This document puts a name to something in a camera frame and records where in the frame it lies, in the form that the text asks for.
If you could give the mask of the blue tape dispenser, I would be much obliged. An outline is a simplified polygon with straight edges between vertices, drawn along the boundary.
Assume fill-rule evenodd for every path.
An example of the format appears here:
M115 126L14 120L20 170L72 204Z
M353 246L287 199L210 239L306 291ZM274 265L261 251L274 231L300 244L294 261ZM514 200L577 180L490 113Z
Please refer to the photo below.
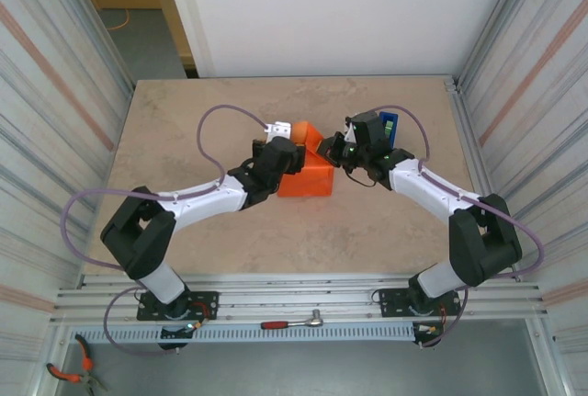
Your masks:
M396 113L390 113L390 112L385 112L385 111L380 111L379 112L379 119L384 127L384 134L385 134L385 125L387 121L392 121L394 123L394 127L392 130L392 133L389 137L386 136L388 142L389 142L389 146L391 148L394 147L394 143L395 143L395 138L396 138L396 131L397 131L397 126L398 126L398 119L399 116Z

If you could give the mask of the orange wrapping paper sheet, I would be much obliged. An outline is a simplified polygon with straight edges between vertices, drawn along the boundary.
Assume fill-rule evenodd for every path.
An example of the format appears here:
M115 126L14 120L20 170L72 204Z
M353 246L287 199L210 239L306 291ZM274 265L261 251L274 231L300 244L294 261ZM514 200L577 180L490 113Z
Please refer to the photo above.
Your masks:
M329 197L334 167L318 154L323 136L308 121L292 125L290 139L305 146L304 165L299 173L284 175L277 195L282 198Z

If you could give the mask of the red-handled ratchet wrench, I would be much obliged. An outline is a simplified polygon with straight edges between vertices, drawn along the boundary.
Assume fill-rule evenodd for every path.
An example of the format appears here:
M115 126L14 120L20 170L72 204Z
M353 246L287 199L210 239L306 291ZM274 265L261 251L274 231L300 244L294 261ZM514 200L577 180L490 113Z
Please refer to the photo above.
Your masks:
M261 322L260 328L262 330L283 330L292 327L321 327L323 326L323 319L321 312L318 309L312 311L312 316L305 321L271 321Z

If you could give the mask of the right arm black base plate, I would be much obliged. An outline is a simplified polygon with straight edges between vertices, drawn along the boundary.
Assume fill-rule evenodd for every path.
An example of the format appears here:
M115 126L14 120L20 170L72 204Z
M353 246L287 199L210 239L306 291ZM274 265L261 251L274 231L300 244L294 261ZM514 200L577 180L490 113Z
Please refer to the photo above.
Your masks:
M440 317L457 316L461 300L457 292L449 291L440 297L429 298L416 289L378 289L377 303L381 316L392 317Z

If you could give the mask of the aluminium mounting rail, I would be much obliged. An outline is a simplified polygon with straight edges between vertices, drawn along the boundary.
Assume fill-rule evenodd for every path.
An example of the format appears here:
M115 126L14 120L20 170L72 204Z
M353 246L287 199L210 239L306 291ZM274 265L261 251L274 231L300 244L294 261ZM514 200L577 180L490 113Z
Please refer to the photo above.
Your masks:
M362 322L381 317L376 290L400 289L408 276L355 274L218 274L186 275L195 291L220 295L219 323L297 320L320 310L326 322ZM138 302L132 282L118 275L86 275L79 289L59 291L52 325L97 325L136 321ZM496 279L472 289L464 319L508 320L548 315L537 284Z

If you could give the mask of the aluminium side frame rail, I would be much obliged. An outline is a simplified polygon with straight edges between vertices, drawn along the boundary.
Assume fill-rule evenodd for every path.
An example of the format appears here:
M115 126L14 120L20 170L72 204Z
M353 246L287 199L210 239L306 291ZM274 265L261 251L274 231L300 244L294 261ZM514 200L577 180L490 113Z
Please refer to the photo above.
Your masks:
M465 276L465 283L475 287L491 278L512 277L511 267L521 259L522 248L514 225L484 209L490 206L509 212L505 200L492 192L465 99L454 80L446 80L446 90L474 187L449 218L449 260L457 273Z

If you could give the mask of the orange-handled pliers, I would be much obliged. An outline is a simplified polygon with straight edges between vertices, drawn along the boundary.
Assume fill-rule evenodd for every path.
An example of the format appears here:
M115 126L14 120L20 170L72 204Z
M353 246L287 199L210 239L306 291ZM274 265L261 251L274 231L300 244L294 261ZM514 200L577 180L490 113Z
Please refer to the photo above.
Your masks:
M99 389L107 391L107 387L94 376L94 361L91 355L90 345L87 343L85 338L80 334L74 336L75 341L80 345L82 351L81 360L81 373L66 373L58 369L52 363L46 364L46 369L50 375L60 381L70 382L73 384L79 384L83 386L89 396L96 396L94 387L98 386Z

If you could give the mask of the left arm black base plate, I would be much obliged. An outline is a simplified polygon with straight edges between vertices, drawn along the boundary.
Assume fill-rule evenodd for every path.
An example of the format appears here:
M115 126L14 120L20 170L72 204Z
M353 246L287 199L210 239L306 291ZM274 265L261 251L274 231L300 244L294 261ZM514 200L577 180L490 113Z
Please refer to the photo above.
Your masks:
M220 294L185 290L170 303L160 302L151 291L140 295L136 318L146 322L216 320Z

